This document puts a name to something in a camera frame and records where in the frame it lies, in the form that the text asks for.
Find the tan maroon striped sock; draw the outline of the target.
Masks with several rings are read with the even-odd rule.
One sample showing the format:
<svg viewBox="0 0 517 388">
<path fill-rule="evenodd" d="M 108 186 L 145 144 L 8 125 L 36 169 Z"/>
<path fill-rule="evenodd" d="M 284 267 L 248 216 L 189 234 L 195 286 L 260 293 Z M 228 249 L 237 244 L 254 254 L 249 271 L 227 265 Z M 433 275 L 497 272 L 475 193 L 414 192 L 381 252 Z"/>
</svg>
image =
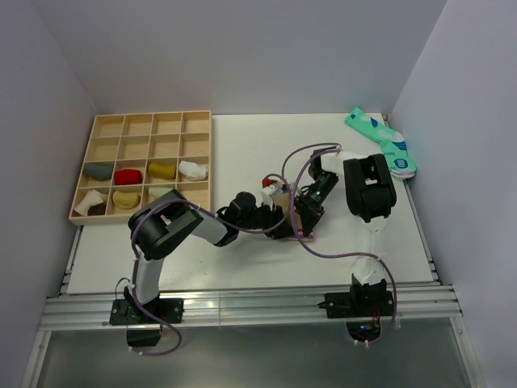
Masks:
<svg viewBox="0 0 517 388">
<path fill-rule="evenodd" d="M 315 239 L 314 232 L 311 232 L 307 237 L 303 235 L 303 228 L 301 223 L 300 214 L 294 210 L 294 222 L 291 220 L 290 211 L 288 210 L 288 206 L 290 205 L 290 196 L 288 193 L 283 193 L 277 196 L 274 199 L 274 204 L 282 208 L 284 215 L 287 216 L 286 221 L 290 226 L 295 226 L 298 234 L 302 237 L 302 240 L 305 243 L 311 243 Z"/>
</svg>

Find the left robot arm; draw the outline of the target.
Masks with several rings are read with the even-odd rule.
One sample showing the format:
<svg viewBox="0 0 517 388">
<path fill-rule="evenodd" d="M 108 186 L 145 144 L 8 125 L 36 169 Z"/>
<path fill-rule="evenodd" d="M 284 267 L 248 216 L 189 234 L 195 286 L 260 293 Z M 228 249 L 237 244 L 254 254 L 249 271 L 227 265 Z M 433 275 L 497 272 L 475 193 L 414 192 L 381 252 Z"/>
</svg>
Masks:
<svg viewBox="0 0 517 388">
<path fill-rule="evenodd" d="M 158 312 L 158 282 L 164 259 L 193 235 L 215 247 L 225 247 L 242 232 L 285 239 L 294 235 L 281 207 L 256 205 L 249 192 L 240 192 L 229 205 L 210 213 L 172 189 L 134 213 L 128 221 L 137 262 L 129 292 L 128 313 L 139 323 Z"/>
</svg>

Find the pale green ankle sock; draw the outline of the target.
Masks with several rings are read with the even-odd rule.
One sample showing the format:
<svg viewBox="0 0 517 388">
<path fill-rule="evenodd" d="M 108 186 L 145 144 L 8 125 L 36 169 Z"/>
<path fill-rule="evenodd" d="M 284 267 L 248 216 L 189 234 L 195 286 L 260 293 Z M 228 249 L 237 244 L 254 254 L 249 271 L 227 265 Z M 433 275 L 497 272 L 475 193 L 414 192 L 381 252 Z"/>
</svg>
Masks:
<svg viewBox="0 0 517 388">
<path fill-rule="evenodd" d="M 157 199 L 161 196 L 164 196 L 168 192 L 171 192 L 173 188 L 167 188 L 167 187 L 149 187 L 148 188 L 148 195 L 150 197 L 153 197 L 154 199 Z"/>
</svg>

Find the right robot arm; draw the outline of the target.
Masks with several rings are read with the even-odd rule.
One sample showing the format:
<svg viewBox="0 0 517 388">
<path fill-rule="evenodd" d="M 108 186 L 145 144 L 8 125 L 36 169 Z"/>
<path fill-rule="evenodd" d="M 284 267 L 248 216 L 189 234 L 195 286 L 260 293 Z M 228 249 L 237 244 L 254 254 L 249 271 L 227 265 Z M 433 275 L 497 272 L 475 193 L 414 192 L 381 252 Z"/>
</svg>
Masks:
<svg viewBox="0 0 517 388">
<path fill-rule="evenodd" d="M 351 215 L 362 227 L 360 249 L 338 255 L 316 256 L 324 259 L 355 257 L 351 267 L 351 280 L 355 287 L 349 299 L 351 309 L 360 315 L 369 314 L 377 305 L 375 292 L 367 287 L 385 287 L 389 273 L 384 261 L 385 227 L 397 203 L 385 156 L 371 154 L 360 156 L 328 147 L 315 150 L 302 167 L 308 171 L 313 183 L 290 200 L 290 208 L 299 214 L 302 234 L 308 235 L 324 215 L 323 203 L 339 181 L 343 181 L 345 200 Z"/>
</svg>

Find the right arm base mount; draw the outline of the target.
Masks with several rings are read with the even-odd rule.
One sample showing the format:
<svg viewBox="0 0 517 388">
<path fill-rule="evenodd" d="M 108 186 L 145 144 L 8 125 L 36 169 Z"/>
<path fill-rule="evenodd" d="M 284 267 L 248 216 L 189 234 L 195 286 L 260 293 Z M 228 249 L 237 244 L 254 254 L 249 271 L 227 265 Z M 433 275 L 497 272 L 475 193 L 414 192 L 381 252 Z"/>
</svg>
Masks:
<svg viewBox="0 0 517 388">
<path fill-rule="evenodd" d="M 367 348 L 395 328 L 397 295 L 388 290 L 385 279 L 374 285 L 362 285 L 352 277 L 347 292 L 326 293 L 317 306 L 326 312 L 328 319 L 359 319 L 346 322 L 347 334 L 355 346 Z"/>
</svg>

